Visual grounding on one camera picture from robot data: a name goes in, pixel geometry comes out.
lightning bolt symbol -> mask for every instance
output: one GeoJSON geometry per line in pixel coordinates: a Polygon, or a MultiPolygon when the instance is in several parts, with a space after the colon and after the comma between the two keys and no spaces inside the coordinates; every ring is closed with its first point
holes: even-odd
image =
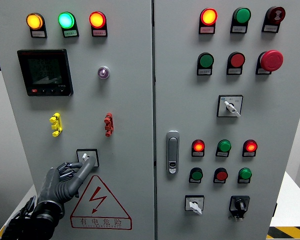
{"type": "Polygon", "coordinates": [[[101,196],[101,197],[98,197],[98,198],[95,198],[95,196],[98,194],[98,192],[100,191],[101,187],[97,187],[96,190],[94,191],[94,193],[92,194],[92,197],[90,198],[89,202],[91,201],[95,201],[95,200],[99,200],[99,199],[102,199],[98,206],[96,206],[96,208],[92,209],[92,214],[94,214],[97,210],[97,208],[102,204],[102,202],[107,198],[107,196],[101,196]]]}

electrical hazard symbol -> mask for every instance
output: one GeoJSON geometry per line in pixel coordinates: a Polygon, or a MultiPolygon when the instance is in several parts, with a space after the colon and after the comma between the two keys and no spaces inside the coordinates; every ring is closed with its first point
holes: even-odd
{"type": "Polygon", "coordinates": [[[70,216],[78,229],[132,230],[132,219],[108,186],[92,176],[70,216]]]}

white switch handle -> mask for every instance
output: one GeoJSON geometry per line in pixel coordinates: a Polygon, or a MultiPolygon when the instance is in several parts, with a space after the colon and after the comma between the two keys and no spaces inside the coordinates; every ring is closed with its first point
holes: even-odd
{"type": "Polygon", "coordinates": [[[225,104],[226,108],[230,111],[230,113],[236,115],[238,118],[241,117],[240,113],[237,111],[237,109],[233,105],[231,105],[227,101],[224,101],[224,104],[225,104]]]}
{"type": "Polygon", "coordinates": [[[198,207],[198,204],[196,204],[195,202],[190,202],[189,204],[192,211],[194,211],[198,215],[202,215],[202,211],[200,207],[198,207]]]}
{"type": "Polygon", "coordinates": [[[83,156],[82,156],[82,162],[85,162],[85,161],[87,161],[88,160],[88,155],[85,153],[85,154],[83,154],[83,156]]]}

robotic hand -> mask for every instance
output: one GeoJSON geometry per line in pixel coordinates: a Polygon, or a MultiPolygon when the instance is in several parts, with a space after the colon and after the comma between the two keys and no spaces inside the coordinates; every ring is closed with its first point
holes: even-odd
{"type": "Polygon", "coordinates": [[[51,168],[38,195],[36,207],[32,197],[17,215],[11,219],[2,240],[49,240],[55,227],[65,215],[64,203],[74,196],[79,197],[78,190],[88,177],[96,163],[89,157],[84,163],[65,162],[57,168],[51,168]]]}

yellow black hazard stripe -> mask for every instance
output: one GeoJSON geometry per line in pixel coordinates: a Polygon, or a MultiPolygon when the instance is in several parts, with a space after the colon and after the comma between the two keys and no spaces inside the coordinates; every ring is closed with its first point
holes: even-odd
{"type": "Polygon", "coordinates": [[[300,226],[271,226],[266,239],[300,239],[300,226]]]}

